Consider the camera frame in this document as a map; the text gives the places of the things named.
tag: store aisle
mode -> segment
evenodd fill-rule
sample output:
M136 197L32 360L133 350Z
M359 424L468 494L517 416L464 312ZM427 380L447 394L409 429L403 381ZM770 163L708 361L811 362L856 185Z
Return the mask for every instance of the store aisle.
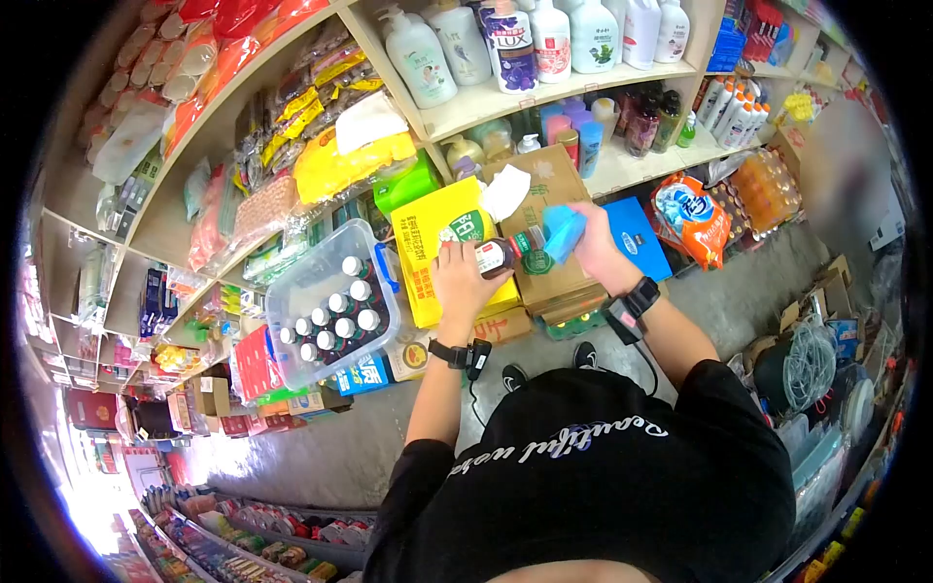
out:
M671 301L709 334L720 357L728 358L776 322L828 259L826 247L805 224L787 225L755 252L729 261L725 270L696 270L670 281L668 289ZM596 346L601 366L650 390L648 365L608 327L582 340ZM518 363L529 375L569 366L576 344L535 334L493 349L486 372L474 385L482 419L488 419L505 394L499 374L505 364ZM657 396L673 403L674 388L660 372L659 377ZM226 493L292 505L376 507L402 450L419 384L403 382L359 396L352 410L305 429L243 439L196 438L179 451L192 483L206 481ZM476 443L482 431L471 401L465 388L458 452Z

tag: black shoe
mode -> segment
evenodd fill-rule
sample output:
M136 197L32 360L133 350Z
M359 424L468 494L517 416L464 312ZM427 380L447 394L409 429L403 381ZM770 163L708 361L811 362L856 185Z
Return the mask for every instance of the black shoe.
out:
M581 342L574 351L574 368L599 368L596 364L596 349L589 342Z
M517 365L506 365L502 369L502 386L510 393L515 389L521 389L528 384L528 375Z

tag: blue box handle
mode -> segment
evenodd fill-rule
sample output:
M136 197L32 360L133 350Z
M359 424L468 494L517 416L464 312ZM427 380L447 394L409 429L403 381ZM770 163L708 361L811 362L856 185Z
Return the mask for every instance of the blue box handle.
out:
M392 279L392 274L389 272L389 264L385 262L385 243L376 243L376 263L379 264L379 271L383 273L385 281L387 281L389 287L392 288L392 293L397 294L401 286L398 284L397 280Z

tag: red box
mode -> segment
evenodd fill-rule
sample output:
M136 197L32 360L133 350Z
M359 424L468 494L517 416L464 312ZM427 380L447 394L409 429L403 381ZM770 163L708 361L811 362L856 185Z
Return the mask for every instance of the red box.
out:
M272 361L272 355L269 353L268 331L269 327L263 325L234 349L237 370L240 371L240 383L248 401L285 384L278 365Z
M227 437L247 437L249 435L249 417L247 415L234 415L233 417L220 417L220 426Z

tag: blue box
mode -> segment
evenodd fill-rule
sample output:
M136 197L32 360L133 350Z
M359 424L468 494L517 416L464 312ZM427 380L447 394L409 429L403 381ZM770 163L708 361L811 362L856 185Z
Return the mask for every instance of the blue box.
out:
M638 199L622 199L603 208L609 214L609 230L619 250L654 281L670 277L671 266Z

